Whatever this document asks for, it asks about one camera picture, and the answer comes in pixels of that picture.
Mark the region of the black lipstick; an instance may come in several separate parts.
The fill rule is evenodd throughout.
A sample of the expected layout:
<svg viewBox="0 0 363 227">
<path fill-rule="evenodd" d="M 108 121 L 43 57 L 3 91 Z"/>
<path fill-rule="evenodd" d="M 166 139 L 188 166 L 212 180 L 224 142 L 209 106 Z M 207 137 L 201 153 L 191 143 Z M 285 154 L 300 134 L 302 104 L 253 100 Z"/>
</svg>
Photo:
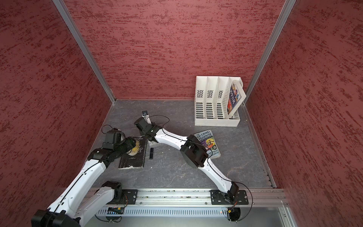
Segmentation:
<svg viewBox="0 0 363 227">
<path fill-rule="evenodd" d="M 154 156 L 154 148 L 150 149 L 149 159 L 152 160 Z"/>
</svg>

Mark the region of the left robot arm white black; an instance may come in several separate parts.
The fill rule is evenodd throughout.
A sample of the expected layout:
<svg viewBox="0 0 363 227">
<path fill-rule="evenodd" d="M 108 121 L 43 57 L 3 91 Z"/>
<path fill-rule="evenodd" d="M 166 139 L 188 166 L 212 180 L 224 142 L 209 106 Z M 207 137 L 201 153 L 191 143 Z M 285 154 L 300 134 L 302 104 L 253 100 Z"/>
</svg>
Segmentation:
<svg viewBox="0 0 363 227">
<path fill-rule="evenodd" d="M 83 227 L 109 202 L 123 201 L 119 182 L 107 181 L 85 203 L 84 197 L 94 182 L 116 159 L 136 146 L 132 137 L 113 128 L 108 131 L 101 148 L 93 150 L 82 169 L 65 191 L 46 209 L 38 210 L 31 219 L 33 227 Z"/>
</svg>

